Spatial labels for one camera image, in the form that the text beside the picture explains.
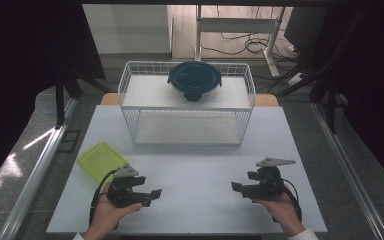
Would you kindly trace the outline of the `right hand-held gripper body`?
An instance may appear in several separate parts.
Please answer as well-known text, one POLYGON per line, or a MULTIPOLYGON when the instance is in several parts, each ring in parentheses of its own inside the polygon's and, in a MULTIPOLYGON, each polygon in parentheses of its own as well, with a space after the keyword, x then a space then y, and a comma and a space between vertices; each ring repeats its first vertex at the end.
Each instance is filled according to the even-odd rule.
POLYGON ((247 185, 250 190, 250 199, 272 200, 280 196, 284 190, 284 180, 281 177, 279 166, 295 164, 295 160, 266 157, 256 163, 257 170, 262 179, 257 184, 247 185))

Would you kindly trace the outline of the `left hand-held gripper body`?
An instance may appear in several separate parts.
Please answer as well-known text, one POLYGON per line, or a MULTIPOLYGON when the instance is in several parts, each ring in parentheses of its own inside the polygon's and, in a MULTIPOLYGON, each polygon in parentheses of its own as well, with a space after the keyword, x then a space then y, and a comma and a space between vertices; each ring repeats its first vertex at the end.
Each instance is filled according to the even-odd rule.
POLYGON ((140 177, 140 175, 131 165, 124 164, 114 173, 108 188, 107 198, 118 208, 140 203, 138 200, 140 193, 133 191, 135 186, 127 185, 129 177, 140 177))

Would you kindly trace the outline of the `white wire shelf rack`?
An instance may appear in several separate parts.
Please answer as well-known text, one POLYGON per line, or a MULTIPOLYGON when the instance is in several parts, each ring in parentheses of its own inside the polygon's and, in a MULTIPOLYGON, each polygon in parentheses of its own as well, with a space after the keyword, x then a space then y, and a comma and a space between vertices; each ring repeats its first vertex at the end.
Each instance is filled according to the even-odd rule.
POLYGON ((136 144, 239 145, 255 103, 250 67, 210 64, 222 86, 188 102, 168 83, 169 70, 183 62, 129 61, 118 86, 118 100, 136 144))

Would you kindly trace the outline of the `round container with dark lid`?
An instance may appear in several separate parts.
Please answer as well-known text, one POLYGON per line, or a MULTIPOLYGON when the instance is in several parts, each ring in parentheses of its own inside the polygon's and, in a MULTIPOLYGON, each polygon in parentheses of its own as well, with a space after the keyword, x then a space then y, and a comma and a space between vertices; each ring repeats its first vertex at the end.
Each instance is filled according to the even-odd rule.
POLYGON ((188 61, 169 70, 168 83, 188 102, 199 102, 222 86, 222 77, 220 71, 210 64, 188 61))

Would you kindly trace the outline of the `person's left hand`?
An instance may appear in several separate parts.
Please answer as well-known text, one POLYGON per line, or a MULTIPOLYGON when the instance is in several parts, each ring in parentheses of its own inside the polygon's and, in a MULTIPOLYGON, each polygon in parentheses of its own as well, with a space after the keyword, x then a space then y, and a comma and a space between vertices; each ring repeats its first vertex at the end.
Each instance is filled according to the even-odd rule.
POLYGON ((107 198, 106 192, 109 186, 110 184, 107 184, 98 196, 92 223, 87 231, 81 234, 84 240, 104 240, 123 217, 142 208, 141 203, 132 204, 125 208, 117 208, 107 198))

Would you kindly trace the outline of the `person's right hand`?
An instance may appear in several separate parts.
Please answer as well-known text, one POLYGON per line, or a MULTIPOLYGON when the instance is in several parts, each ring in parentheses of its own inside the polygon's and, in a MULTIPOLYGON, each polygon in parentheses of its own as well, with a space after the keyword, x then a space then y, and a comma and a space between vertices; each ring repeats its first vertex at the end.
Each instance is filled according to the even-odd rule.
POLYGON ((282 193, 274 200, 253 199, 252 202, 264 206, 267 212, 280 224, 283 232, 288 237, 296 236, 305 231, 293 202, 286 193, 282 193))

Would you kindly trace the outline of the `yellow-green plastic container lid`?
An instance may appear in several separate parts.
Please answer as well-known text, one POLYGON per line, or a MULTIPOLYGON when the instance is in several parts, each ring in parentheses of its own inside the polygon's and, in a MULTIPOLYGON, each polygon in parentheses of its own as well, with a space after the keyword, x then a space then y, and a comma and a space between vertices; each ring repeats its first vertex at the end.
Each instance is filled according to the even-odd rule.
POLYGON ((106 142, 93 144, 76 159, 76 164, 97 183, 127 163, 127 158, 106 142))

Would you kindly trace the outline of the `wooden table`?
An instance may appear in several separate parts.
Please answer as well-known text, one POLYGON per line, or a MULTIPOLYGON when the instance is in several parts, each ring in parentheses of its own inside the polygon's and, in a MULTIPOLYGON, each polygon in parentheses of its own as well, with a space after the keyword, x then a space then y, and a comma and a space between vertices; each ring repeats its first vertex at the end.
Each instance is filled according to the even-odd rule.
MULTIPOLYGON (((118 105, 118 94, 107 93, 102 97, 101 105, 118 105)), ((255 103, 256 107, 279 107, 277 98, 272 94, 256 94, 255 103)))

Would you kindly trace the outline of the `white power strip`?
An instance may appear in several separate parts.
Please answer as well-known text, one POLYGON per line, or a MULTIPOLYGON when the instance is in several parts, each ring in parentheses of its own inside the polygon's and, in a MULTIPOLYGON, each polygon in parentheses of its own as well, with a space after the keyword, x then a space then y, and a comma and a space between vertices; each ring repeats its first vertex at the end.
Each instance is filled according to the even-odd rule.
POLYGON ((293 85, 295 85, 296 83, 300 82, 304 77, 305 77, 305 75, 304 75, 303 73, 297 73, 295 76, 293 76, 293 77, 288 81, 288 85, 289 85, 289 86, 293 86, 293 85))

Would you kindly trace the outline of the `black metal stand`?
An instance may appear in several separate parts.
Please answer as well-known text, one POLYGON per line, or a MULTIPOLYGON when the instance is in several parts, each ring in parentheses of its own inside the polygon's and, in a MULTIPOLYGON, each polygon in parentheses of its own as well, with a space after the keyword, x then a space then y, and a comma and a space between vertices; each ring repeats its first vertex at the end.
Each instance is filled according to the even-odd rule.
POLYGON ((323 65, 317 71, 310 73, 300 82, 282 90, 278 94, 278 97, 284 97, 315 82, 313 89, 309 93, 309 100, 311 102, 320 102, 324 96, 327 96, 326 124, 333 134, 336 133, 334 118, 337 94, 337 81, 334 70, 366 13, 366 10, 355 11, 346 24, 333 35, 330 41, 330 45, 333 46, 325 50, 326 59, 322 61, 323 65))
POLYGON ((97 50, 80 50, 72 53, 55 51, 48 53, 50 65, 55 76, 56 92, 56 129, 61 128, 66 120, 64 91, 73 99, 82 95, 77 80, 83 80, 92 87, 109 93, 110 88, 100 83, 105 79, 104 69, 97 50))

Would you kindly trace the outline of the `black curtain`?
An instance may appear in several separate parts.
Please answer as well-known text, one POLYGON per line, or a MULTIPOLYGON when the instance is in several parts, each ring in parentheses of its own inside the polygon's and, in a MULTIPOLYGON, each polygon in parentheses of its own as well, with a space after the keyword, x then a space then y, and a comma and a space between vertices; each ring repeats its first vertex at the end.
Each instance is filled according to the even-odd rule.
POLYGON ((345 116, 384 168, 384 0, 366 0, 367 12, 333 68, 329 85, 348 100, 345 116))
POLYGON ((0 167, 61 78, 105 77, 78 0, 0 0, 0 167))

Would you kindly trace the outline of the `white cabinet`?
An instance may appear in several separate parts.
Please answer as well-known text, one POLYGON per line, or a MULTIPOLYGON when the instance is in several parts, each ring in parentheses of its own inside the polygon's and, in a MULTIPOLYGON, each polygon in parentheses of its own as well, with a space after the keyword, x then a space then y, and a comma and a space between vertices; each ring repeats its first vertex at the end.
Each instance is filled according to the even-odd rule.
POLYGON ((84 4, 100 54, 172 50, 172 15, 167 5, 84 4))

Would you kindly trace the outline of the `aluminium rail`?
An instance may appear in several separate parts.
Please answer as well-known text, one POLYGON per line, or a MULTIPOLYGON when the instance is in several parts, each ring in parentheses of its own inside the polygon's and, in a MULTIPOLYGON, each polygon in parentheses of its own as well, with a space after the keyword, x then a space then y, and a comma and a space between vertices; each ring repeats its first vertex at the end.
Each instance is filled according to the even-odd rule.
POLYGON ((17 201, 15 202, 6 222, 0 230, 0 240, 14 240, 26 214, 35 198, 36 193, 47 173, 52 159, 67 130, 67 125, 78 101, 70 98, 63 110, 63 122, 58 128, 53 128, 43 151, 41 152, 29 178, 27 179, 17 201))
POLYGON ((317 121, 327 138, 371 231, 377 240, 384 240, 384 221, 352 166, 340 140, 329 128, 323 107, 317 103, 311 103, 310 106, 316 115, 317 121))

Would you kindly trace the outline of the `white metal desk frame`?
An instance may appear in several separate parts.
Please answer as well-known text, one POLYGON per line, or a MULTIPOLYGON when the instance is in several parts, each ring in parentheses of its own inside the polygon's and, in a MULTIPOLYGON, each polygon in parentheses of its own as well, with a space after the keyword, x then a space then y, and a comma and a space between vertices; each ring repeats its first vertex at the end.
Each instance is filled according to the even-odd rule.
POLYGON ((286 8, 281 7, 275 18, 224 18, 224 17, 203 17, 202 6, 196 6, 196 42, 194 59, 201 59, 201 35, 203 33, 244 33, 244 34, 268 34, 268 43, 262 53, 271 76, 280 76, 273 58, 273 49, 283 21, 286 8))

